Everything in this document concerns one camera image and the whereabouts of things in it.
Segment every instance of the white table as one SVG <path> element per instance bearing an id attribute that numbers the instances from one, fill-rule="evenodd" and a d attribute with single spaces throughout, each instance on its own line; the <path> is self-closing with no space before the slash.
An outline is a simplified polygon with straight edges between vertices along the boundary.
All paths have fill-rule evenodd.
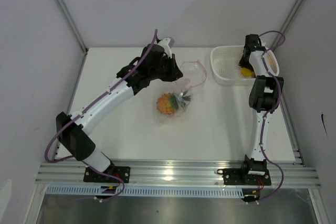
<path id="1" fill-rule="evenodd" d="M 142 48 L 90 48 L 71 111 L 92 100 Z M 156 101 L 167 83 L 153 81 L 135 97 L 116 108 L 90 135 L 111 159 L 179 161 L 241 161 L 250 142 L 251 86 L 220 86 L 210 67 L 211 48 L 173 48 L 176 61 L 200 60 L 208 77 L 188 110 L 169 123 L 155 119 Z M 271 120 L 268 157 L 276 162 L 295 161 L 282 111 Z M 61 146 L 57 157 L 69 155 Z"/>

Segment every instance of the black mounting plate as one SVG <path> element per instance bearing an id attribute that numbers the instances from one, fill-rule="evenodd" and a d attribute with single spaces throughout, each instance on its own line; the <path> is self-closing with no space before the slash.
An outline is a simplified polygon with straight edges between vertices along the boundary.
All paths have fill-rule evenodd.
<path id="1" fill-rule="evenodd" d="M 111 171 L 105 171 L 104 173 L 116 176 L 118 175 L 125 184 L 128 184 L 131 176 L 131 168 L 129 166 L 113 166 Z M 90 167 L 85 169 L 84 182 L 89 183 L 118 183 L 119 181 L 107 176 L 99 175 L 95 173 Z"/>
<path id="2" fill-rule="evenodd" d="M 258 180 L 262 180 L 265 186 L 270 186 L 272 184 L 271 177 L 269 176 L 269 171 L 266 170 L 264 176 L 260 175 L 241 175 L 240 168 L 226 168 L 217 170 L 218 174 L 223 174 L 224 185 L 228 186 L 258 186 Z"/>

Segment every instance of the gray floor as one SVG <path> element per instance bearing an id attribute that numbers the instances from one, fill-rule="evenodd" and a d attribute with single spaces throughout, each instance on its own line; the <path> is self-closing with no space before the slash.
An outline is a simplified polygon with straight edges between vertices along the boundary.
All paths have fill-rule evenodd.
<path id="1" fill-rule="evenodd" d="M 317 223 L 307 190 L 282 189 L 259 206 L 246 206 L 240 199 L 159 197 L 118 197 L 102 204 L 86 199 L 64 205 L 76 198 L 46 197 L 37 223 Z"/>

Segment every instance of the clear plastic bag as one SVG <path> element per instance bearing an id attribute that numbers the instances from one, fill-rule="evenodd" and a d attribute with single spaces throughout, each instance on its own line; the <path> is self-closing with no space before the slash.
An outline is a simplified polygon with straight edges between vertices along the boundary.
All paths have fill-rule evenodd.
<path id="1" fill-rule="evenodd" d="M 199 61 L 186 61 L 180 70 L 183 77 L 168 84 L 156 102 L 159 122 L 181 115 L 204 86 L 207 74 Z"/>

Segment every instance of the white wall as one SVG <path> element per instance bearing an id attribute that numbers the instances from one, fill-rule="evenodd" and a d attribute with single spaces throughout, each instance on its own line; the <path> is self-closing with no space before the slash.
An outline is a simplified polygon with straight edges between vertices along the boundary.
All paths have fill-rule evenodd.
<path id="1" fill-rule="evenodd" d="M 307 0 L 276 55 L 304 160 L 317 168 L 336 222 L 335 17 L 336 0 Z"/>
<path id="2" fill-rule="evenodd" d="M 2 223 L 21 223 L 55 116 L 82 61 L 53 0 L 0 0 L 0 185 L 13 180 Z"/>
<path id="3" fill-rule="evenodd" d="M 176 46 L 241 45 L 279 29 L 294 1 L 65 0 L 88 47 L 143 46 L 155 28 Z"/>

